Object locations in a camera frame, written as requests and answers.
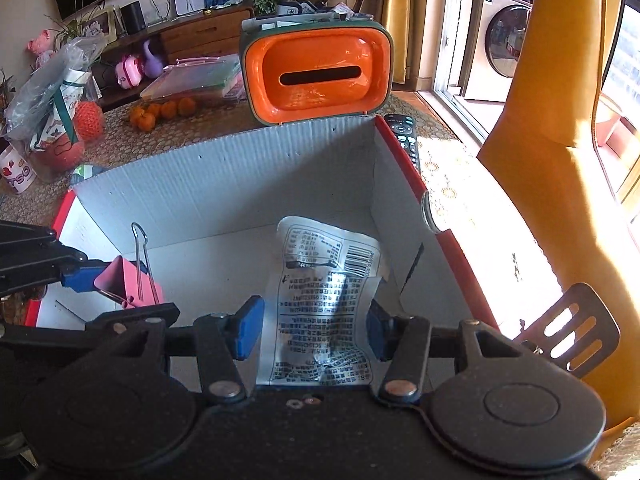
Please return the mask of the yellow giraffe plush chair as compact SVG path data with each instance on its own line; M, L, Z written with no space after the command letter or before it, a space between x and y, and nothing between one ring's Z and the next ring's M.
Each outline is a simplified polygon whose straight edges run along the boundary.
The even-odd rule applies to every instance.
M620 0L535 0L502 114L477 157L536 238L562 288L590 285L620 328L585 377L608 420L593 458L639 420L639 248L593 146Z

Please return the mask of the orange tangerine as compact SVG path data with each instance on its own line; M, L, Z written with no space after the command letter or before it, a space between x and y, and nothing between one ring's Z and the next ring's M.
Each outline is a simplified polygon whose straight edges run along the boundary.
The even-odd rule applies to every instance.
M156 125L156 117L152 113L145 112L137 119L137 128L143 132L151 132Z
M171 120L178 115L178 104L176 101L167 101L160 106L160 116L163 120Z
M181 117L191 117L198 110L198 103L194 99L186 96L179 100L177 110Z
M129 113L130 124L133 125L134 127L137 127L138 120L144 113L145 113L145 108L143 106L140 106L140 105L134 106Z

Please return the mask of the red cardboard box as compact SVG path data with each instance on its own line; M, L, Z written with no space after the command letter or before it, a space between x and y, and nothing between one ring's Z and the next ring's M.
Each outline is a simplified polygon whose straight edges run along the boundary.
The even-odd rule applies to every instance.
M78 183L54 228L112 261L148 236L164 298L191 324L265 300L279 222L299 216L369 235L390 267L373 300L393 315L457 327L495 319L458 242L428 214L426 187L380 118L261 128L130 162Z

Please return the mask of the black speaker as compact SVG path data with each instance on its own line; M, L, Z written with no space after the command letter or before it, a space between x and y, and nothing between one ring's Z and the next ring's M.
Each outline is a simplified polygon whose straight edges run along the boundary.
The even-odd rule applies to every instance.
M120 8L120 16L122 17L122 24L124 24L127 35L132 36L146 29L146 23L139 1L133 1L126 4L126 6L122 6Z

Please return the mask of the white washing machine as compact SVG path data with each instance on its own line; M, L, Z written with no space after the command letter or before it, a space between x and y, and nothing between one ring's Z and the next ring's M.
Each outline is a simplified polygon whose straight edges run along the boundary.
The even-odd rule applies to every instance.
M503 102L518 66L534 0L472 0L459 84L463 99Z

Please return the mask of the stack of colourful folders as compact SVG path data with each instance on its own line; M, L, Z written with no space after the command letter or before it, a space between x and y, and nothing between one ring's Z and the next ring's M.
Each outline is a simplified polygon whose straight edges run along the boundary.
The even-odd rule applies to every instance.
M198 104L238 102L246 97L239 55L183 58L165 66L140 92L144 102L192 98Z

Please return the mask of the white printed snack packet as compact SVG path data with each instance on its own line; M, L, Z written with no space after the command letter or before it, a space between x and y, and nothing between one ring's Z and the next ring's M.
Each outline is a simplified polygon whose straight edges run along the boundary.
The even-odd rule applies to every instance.
M367 314L388 266L378 240L289 216L277 227L256 382L352 387L374 378Z

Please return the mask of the black remote control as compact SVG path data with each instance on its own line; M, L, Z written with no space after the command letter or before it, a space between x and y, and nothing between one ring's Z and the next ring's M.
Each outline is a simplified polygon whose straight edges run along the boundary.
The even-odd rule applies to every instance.
M383 116L386 124L392 130L396 140L410 158L416 171L421 170L418 140L416 140L416 128L411 116L399 114L386 114Z

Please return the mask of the wooden drawer cabinet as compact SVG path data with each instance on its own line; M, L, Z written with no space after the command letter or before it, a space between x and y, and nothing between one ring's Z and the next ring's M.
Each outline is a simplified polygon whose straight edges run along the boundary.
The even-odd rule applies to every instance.
M212 11L162 30L160 44L169 63L184 58L237 54L242 21L253 16L254 9L246 4Z

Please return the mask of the pink binder clip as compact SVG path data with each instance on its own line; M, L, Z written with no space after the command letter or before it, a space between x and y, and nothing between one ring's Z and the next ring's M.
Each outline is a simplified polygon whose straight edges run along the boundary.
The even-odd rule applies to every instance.
M134 260L115 258L93 281L103 296L124 309L156 306L164 302L164 293L152 273L148 236L137 222L131 223L134 236Z

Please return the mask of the clear container with plastic bag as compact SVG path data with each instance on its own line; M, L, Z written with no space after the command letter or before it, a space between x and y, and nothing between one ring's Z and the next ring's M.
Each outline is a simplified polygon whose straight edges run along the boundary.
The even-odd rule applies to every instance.
M2 136L44 182L64 172L62 162L46 160L69 155L80 145L74 126L76 108L82 99L99 93L91 67L105 46L101 36L70 40L32 73L4 112Z

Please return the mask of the white strawberry mug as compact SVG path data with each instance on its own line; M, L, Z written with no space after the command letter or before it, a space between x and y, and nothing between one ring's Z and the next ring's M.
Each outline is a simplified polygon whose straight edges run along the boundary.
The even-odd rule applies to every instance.
M36 180L35 170L11 144L1 151L1 177L15 194L24 193Z

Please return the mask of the metal slotted spatula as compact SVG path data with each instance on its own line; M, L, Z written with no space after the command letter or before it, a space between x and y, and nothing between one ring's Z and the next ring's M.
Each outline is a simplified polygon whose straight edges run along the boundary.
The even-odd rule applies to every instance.
M617 350L620 329L594 289L577 283L514 341L583 378Z

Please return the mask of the framed photo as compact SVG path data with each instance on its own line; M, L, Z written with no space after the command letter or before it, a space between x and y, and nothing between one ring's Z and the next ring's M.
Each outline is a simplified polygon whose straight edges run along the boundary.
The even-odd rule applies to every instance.
M83 37L102 36L107 44L117 39L114 6L91 10L80 19L79 24Z

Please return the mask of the patterned tissue pack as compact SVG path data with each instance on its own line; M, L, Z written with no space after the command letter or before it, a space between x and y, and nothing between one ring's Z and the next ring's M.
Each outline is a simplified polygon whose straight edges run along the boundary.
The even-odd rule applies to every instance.
M70 175L70 187L72 188L73 186L78 185L78 183L95 177L98 174L103 174L107 170L108 168L103 166L90 164L79 165Z

